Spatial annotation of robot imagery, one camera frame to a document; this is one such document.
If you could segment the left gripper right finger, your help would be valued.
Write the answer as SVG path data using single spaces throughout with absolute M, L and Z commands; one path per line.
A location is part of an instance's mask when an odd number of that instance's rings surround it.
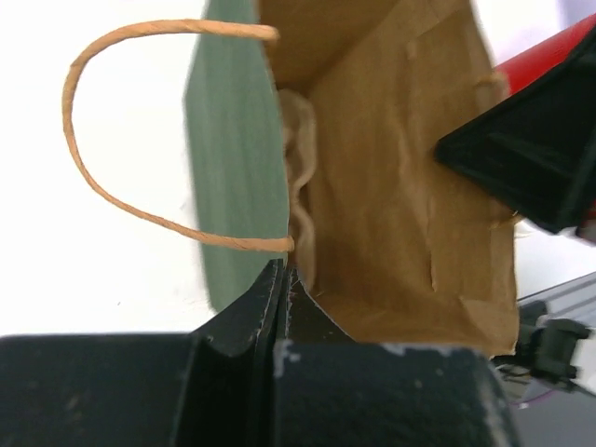
M 457 345 L 359 344 L 290 269 L 274 348 L 277 446 L 519 446 L 483 354 Z

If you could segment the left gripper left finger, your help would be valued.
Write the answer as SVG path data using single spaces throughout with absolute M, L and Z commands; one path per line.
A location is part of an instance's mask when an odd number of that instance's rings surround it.
M 5 446 L 265 446 L 284 264 L 189 333 L 6 336 Z

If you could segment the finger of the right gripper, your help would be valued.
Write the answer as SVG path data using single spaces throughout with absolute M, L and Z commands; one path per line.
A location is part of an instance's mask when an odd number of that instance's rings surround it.
M 595 37 L 441 138 L 435 158 L 542 229 L 579 227 L 595 199 Z

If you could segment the brown green paper bag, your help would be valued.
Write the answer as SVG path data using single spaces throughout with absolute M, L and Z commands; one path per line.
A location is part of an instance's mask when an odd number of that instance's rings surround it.
M 160 34 L 198 35 L 185 92 L 198 229 L 137 216 L 201 242 L 214 309 L 269 260 L 297 267 L 278 99 L 289 89 L 316 117 L 317 168 L 301 193 L 316 233 L 316 302 L 361 342 L 513 351 L 512 212 L 433 158 L 441 137 L 508 93 L 468 1 L 211 1 L 201 20 L 116 29 L 66 77 L 73 158 L 87 63 Z

